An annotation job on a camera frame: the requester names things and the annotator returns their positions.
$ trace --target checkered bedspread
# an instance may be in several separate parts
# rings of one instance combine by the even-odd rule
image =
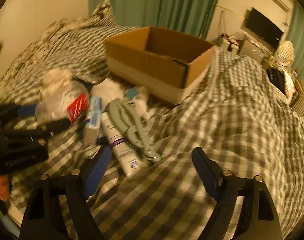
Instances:
[[[52,68],[107,77],[104,40],[131,29],[115,23],[108,0],[90,17],[53,23],[13,62],[0,82],[0,103],[37,100],[41,77]],[[162,160],[130,182],[113,159],[89,202],[106,239],[198,238],[215,201],[207,197],[191,163],[196,146],[237,176],[264,177],[284,237],[304,214],[304,121],[254,60],[217,48],[207,76],[184,102],[168,108],[150,100],[149,113],[149,135]],[[35,125],[30,118],[17,127]],[[55,136],[46,162],[13,174],[12,201],[21,212],[41,174],[65,175],[97,152],[99,146],[83,145],[83,125],[78,121]],[[69,233],[76,238],[66,200],[61,202]],[[240,201],[227,239],[239,212]]]

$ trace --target curtain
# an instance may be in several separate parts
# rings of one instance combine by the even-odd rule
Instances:
[[[297,2],[286,39],[293,43],[295,59],[292,68],[298,69],[298,79],[301,80],[304,77],[304,10]]]
[[[92,12],[101,0],[89,0]],[[110,0],[120,25],[159,26],[206,37],[217,0]]]

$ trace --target bed sheet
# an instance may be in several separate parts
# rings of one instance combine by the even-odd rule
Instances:
[[[0,104],[38,100],[43,73],[52,68],[109,76],[104,40],[130,31],[118,26],[108,0],[93,15],[53,23],[19,55],[0,82]],[[206,195],[191,162],[200,146],[222,169],[261,175],[271,193],[285,237],[304,214],[304,121],[250,57],[215,49],[198,88],[175,107],[148,103],[149,135],[162,160],[128,181],[112,159],[89,208],[106,239],[197,239],[215,201]],[[82,143],[84,121],[49,142],[49,159],[12,176],[11,201],[24,212],[33,182],[43,173],[68,174],[94,156]],[[35,118],[17,128],[35,127]],[[70,237],[77,238],[66,199],[60,197]],[[226,234],[235,230],[240,199]]]

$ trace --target hand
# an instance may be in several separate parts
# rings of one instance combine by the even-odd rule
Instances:
[[[7,174],[0,175],[0,199],[2,201],[10,199],[10,182]]]

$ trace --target open brown box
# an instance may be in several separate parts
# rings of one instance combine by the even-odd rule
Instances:
[[[214,52],[205,40],[157,27],[111,37],[105,46],[111,72],[175,105],[202,81]]]

